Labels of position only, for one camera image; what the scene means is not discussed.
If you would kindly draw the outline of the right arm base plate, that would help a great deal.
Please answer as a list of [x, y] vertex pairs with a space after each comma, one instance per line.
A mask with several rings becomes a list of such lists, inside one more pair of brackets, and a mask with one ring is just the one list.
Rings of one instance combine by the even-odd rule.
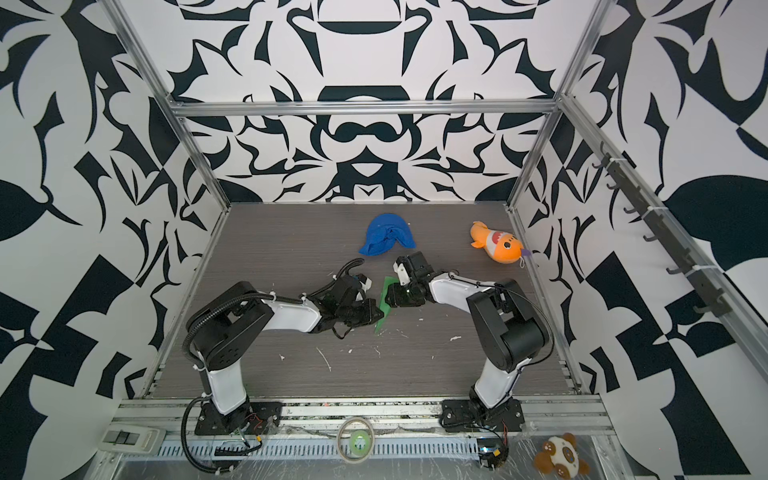
[[486, 408], [480, 400], [443, 400], [438, 417], [447, 432], [464, 432], [482, 427], [493, 432], [520, 432], [525, 423], [521, 403], [513, 398], [499, 406]]

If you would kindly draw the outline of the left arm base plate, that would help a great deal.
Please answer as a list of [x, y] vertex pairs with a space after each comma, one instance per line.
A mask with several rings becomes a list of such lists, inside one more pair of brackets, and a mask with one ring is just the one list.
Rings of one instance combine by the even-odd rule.
[[205, 401], [196, 415], [194, 434], [197, 436], [220, 436], [233, 433], [245, 435], [266, 434], [271, 427], [278, 427], [281, 421], [282, 402], [250, 402], [233, 412], [223, 415], [210, 402]]

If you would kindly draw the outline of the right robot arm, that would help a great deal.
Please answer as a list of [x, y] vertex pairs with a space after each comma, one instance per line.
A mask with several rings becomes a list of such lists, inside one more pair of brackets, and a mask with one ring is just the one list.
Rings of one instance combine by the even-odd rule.
[[415, 308], [434, 303], [470, 315], [486, 356], [470, 395], [478, 408], [491, 410], [510, 400], [524, 368], [550, 342], [546, 321], [518, 283], [483, 282], [436, 270], [420, 252], [397, 258], [393, 271], [396, 281], [382, 294], [386, 305]]

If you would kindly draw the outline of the green square paper sheet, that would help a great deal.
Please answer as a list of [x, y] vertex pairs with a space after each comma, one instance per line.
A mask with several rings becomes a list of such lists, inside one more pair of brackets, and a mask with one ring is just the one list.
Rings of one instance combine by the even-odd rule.
[[382, 312], [383, 316], [376, 323], [376, 326], [375, 326], [375, 334], [376, 335], [380, 334], [380, 332], [381, 332], [381, 330], [383, 328], [384, 322], [386, 321], [386, 319], [387, 319], [387, 317], [388, 317], [388, 315], [389, 315], [389, 313], [391, 311], [391, 306], [390, 306], [390, 304], [387, 301], [387, 295], [388, 295], [388, 292], [389, 292], [389, 288], [392, 285], [398, 285], [398, 284], [399, 284], [399, 280], [396, 277], [387, 276], [384, 279], [382, 291], [381, 291], [381, 294], [379, 296], [379, 304], [378, 304], [378, 308]]

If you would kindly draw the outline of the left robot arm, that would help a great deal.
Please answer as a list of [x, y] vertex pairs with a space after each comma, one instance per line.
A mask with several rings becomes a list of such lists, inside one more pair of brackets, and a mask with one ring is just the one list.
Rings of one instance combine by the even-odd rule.
[[217, 412], [230, 415], [248, 395], [241, 358], [265, 330], [317, 334], [341, 323], [348, 330], [378, 323], [384, 312], [367, 296], [363, 275], [342, 275], [311, 295], [298, 298], [256, 290], [240, 281], [187, 321], [183, 354], [204, 375], [204, 392]]

